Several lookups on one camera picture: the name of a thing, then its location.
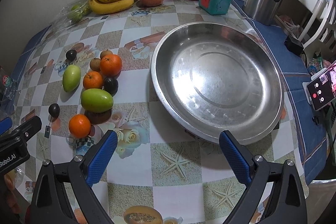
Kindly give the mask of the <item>dark plum with stem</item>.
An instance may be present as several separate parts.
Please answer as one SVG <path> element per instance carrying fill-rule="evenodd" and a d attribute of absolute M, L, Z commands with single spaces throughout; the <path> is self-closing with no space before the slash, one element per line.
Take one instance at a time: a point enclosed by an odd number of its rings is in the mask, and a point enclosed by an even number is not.
<path fill-rule="evenodd" d="M 53 103 L 49 106 L 49 115 L 51 116 L 50 121 L 58 119 L 60 114 L 60 106 L 57 103 Z"/>

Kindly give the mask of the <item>orange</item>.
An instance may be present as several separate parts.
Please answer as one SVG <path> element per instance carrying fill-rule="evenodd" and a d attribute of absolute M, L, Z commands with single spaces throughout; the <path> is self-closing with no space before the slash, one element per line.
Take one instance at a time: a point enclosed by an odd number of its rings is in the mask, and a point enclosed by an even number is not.
<path fill-rule="evenodd" d="M 74 137 L 80 139 L 90 134 L 91 123 L 84 114 L 76 114 L 70 119 L 68 128 Z"/>
<path fill-rule="evenodd" d="M 106 77 L 114 77 L 122 70 L 122 59 L 119 55 L 110 54 L 100 61 L 100 71 Z"/>
<path fill-rule="evenodd" d="M 104 85 L 103 77 L 100 73 L 91 71 L 88 72 L 83 78 L 84 89 L 101 89 Z"/>

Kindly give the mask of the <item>green mango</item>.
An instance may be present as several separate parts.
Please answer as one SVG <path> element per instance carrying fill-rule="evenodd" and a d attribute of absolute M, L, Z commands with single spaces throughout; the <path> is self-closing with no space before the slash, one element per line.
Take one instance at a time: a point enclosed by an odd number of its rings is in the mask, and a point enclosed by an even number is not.
<path fill-rule="evenodd" d="M 81 69 L 77 65 L 69 65 L 63 74 L 63 89 L 69 93 L 75 90 L 81 79 Z"/>
<path fill-rule="evenodd" d="M 89 112 L 103 113 L 113 107 L 113 97 L 102 89 L 87 89 L 81 94 L 81 105 Z"/>

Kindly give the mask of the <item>brown kiwi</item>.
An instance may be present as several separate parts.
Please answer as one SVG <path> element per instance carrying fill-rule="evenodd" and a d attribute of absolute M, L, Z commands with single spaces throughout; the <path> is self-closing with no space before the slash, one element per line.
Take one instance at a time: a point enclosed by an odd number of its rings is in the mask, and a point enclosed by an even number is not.
<path fill-rule="evenodd" d="M 100 53 L 100 59 L 103 59 L 105 56 L 112 55 L 112 54 L 113 54 L 112 51 L 110 51 L 110 50 L 104 50 L 104 51 L 102 51 Z"/>
<path fill-rule="evenodd" d="M 90 61 L 89 67 L 92 71 L 99 72 L 100 71 L 100 63 L 101 63 L 101 59 L 95 57 Z"/>

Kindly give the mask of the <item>orange top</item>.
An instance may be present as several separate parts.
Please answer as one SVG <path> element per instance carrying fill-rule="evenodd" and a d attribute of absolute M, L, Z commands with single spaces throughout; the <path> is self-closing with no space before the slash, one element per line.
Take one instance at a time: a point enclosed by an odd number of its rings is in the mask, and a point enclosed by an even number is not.
<path fill-rule="evenodd" d="M 110 54 L 100 61 L 100 71 L 106 77 L 114 77 L 122 70 L 122 59 L 119 55 Z"/>

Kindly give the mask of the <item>glass mug with logo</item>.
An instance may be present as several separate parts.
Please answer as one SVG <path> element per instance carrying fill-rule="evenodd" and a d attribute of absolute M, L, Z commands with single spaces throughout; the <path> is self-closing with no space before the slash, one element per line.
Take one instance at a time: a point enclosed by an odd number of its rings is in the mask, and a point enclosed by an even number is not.
<path fill-rule="evenodd" d="M 1 67 L 0 86 L 1 110 L 11 115 L 14 111 L 14 101 L 18 90 L 18 83 L 5 72 L 3 67 Z"/>

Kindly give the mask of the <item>blue cloth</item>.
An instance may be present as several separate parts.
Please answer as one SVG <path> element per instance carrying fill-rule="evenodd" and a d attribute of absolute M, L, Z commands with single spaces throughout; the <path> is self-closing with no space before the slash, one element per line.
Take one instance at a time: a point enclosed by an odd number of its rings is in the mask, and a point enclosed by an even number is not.
<path fill-rule="evenodd" d="M 270 56 L 280 69 L 293 110 L 298 150 L 305 181 L 309 185 L 325 167 L 327 145 L 329 144 L 324 125 L 324 115 L 320 111 L 314 111 L 303 90 L 302 84 L 309 82 L 310 74 L 302 59 L 287 50 L 284 44 L 287 34 L 276 22 L 266 26 L 250 18 L 242 10 L 242 0 L 232 0 L 231 4 L 256 31 L 262 45 L 266 46 Z"/>

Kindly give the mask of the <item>smartphone on stand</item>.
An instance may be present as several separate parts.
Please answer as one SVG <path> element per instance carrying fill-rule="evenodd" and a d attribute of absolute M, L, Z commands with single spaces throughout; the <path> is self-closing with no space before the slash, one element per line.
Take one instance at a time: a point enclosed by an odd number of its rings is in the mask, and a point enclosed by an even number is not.
<path fill-rule="evenodd" d="M 308 103 L 315 111 L 333 102 L 336 93 L 335 62 L 311 76 L 311 81 L 302 83 L 302 87 Z"/>

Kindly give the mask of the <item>clear bag green fruit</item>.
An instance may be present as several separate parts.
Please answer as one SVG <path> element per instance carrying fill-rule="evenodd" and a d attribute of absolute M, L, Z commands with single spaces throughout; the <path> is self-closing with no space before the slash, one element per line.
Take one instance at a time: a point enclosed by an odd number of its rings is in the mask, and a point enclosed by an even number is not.
<path fill-rule="evenodd" d="M 89 0 L 76 0 L 64 6 L 51 22 L 51 29 L 56 32 L 80 22 L 91 13 Z"/>

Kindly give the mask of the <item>large steel bowl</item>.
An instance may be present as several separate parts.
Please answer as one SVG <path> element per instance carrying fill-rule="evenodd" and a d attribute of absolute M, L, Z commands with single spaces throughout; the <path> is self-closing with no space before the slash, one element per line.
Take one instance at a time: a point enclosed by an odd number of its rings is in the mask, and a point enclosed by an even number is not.
<path fill-rule="evenodd" d="M 267 136 L 284 105 L 280 73 L 247 34 L 207 22 L 165 34 L 150 63 L 154 90 L 188 132 L 218 143 L 228 130 L 242 145 Z"/>

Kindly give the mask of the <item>black power adapter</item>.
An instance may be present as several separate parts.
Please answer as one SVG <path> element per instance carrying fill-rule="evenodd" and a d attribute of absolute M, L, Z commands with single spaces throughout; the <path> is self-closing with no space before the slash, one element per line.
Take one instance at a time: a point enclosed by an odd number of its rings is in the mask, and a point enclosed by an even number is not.
<path fill-rule="evenodd" d="M 295 54 L 296 56 L 301 56 L 304 54 L 302 43 L 293 36 L 287 36 L 284 41 L 284 45 L 288 51 Z"/>

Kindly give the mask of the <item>white shelf rack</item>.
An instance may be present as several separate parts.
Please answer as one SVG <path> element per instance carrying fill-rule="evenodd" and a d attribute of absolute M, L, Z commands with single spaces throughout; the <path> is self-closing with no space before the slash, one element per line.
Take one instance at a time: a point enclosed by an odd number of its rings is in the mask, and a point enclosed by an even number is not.
<path fill-rule="evenodd" d="M 310 12 L 306 26 L 303 28 L 299 36 L 295 36 L 289 26 L 281 20 L 279 16 L 275 16 L 275 20 L 284 28 L 285 33 L 296 38 L 302 43 L 304 49 L 316 51 L 328 51 L 335 54 L 335 0 L 297 0 L 305 6 Z M 321 22 L 317 31 L 311 38 L 307 36 L 308 30 L 316 19 Z"/>

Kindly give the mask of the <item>teal toy box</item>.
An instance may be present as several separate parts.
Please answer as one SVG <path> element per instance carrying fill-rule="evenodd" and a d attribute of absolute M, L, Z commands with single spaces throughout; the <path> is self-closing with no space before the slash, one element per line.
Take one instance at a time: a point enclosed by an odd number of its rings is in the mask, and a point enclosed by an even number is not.
<path fill-rule="evenodd" d="M 224 15 L 232 0 L 199 0 L 199 6 L 210 15 Z"/>

